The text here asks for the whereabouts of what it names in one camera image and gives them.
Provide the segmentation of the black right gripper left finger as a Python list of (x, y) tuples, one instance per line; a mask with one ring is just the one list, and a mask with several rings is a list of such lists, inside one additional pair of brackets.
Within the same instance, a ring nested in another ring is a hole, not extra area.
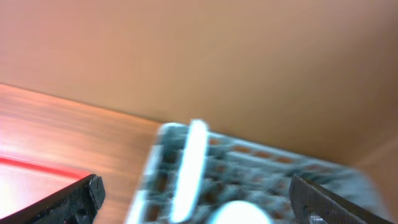
[(2, 218), (1, 224), (93, 224), (105, 197), (102, 177), (91, 174)]

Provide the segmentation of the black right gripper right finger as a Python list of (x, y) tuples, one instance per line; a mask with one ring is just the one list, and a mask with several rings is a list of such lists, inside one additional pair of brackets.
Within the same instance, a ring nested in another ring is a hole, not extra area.
[(298, 223), (393, 224), (374, 187), (364, 177), (320, 185), (294, 175), (289, 199)]

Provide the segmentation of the light blue plate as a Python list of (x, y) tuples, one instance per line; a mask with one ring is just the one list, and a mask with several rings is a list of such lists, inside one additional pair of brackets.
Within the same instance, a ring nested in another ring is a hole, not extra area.
[(208, 125), (193, 119), (190, 123), (170, 209), (171, 223), (190, 219), (200, 196), (208, 151)]

